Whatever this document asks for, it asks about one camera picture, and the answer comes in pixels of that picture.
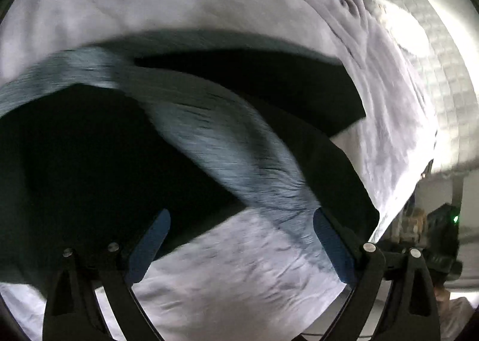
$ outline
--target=wrinkled cloth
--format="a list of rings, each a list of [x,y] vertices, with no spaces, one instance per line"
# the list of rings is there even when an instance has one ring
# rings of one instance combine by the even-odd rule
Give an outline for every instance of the wrinkled cloth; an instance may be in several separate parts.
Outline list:
[[[380,212],[373,240],[379,238],[432,156],[435,121],[417,74],[362,0],[16,0],[0,26],[0,77],[10,82],[53,52],[93,42],[126,57],[264,48],[263,42],[221,36],[184,40],[178,34],[197,29],[259,33],[341,60],[366,119],[334,141]],[[138,96],[154,88],[130,83]],[[51,86],[34,89],[38,96],[50,91]],[[6,102],[23,98],[17,92]],[[271,137],[271,145],[281,147]],[[289,174],[301,175],[288,159],[281,164],[287,164]],[[312,266],[288,234],[248,210],[152,264],[135,293],[169,340],[216,338],[219,332],[225,340],[290,340],[343,287],[324,252],[317,253],[323,255]],[[29,315],[22,314],[21,322]]]

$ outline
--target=round bolt head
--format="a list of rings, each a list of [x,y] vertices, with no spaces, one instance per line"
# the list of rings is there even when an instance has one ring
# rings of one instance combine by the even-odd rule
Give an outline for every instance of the round bolt head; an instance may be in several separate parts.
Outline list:
[[[63,257],[70,257],[72,254],[73,254],[72,248],[66,248],[66,249],[63,251]]]
[[[416,259],[421,257],[421,251],[416,248],[411,249],[409,253],[411,254],[412,257],[415,257]]]
[[[372,253],[376,250],[376,245],[374,245],[373,243],[367,242],[363,245],[363,249],[366,252]]]
[[[116,252],[117,250],[119,250],[119,248],[120,248],[120,245],[118,245],[117,242],[112,242],[108,245],[109,252]]]

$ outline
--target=white bed sheet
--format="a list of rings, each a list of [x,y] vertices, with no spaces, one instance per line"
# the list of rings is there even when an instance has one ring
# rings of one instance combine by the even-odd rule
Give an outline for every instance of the white bed sheet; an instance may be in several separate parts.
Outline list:
[[[354,58],[338,32],[304,0],[207,1],[16,0],[0,27],[0,81],[14,79],[55,51],[160,27],[262,33],[338,57],[358,89],[366,119],[334,142],[380,212],[372,237],[377,240],[433,153],[436,122],[415,71],[368,15],[360,23],[366,24],[370,40],[387,47],[381,58],[371,58],[367,36],[364,58]],[[363,7],[360,0],[348,1]],[[200,5],[203,11],[209,8],[209,19],[195,14]],[[238,10],[245,13],[238,15]],[[384,68],[394,69],[393,76],[385,77]],[[337,277],[322,273],[291,246],[284,232],[246,210],[154,262],[134,291],[168,341],[287,341],[307,328],[342,288]],[[30,337],[39,340],[44,305],[39,295],[6,284],[1,293]],[[98,295],[114,337],[121,339],[104,293]]]

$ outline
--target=blue gripper pad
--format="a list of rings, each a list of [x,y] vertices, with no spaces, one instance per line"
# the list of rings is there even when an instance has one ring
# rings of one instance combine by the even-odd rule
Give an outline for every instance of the blue gripper pad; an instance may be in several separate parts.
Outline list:
[[[341,237],[325,217],[322,209],[316,210],[313,216],[313,228],[331,260],[334,270],[343,283],[355,286],[357,277],[354,271],[354,257],[349,252]]]
[[[132,286],[133,283],[138,283],[143,279],[168,234],[171,222],[168,210],[164,209],[158,214],[158,217],[128,258],[128,272],[125,275],[126,285]]]

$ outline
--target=black cable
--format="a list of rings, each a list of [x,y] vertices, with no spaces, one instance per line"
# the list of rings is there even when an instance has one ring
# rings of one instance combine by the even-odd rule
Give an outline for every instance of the black cable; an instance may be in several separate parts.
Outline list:
[[[315,336],[315,337],[322,337],[324,336],[324,334],[314,334],[314,333],[301,333],[302,336]],[[373,337],[372,335],[370,336],[358,336],[358,340],[359,339],[363,339],[363,338],[371,338]]]

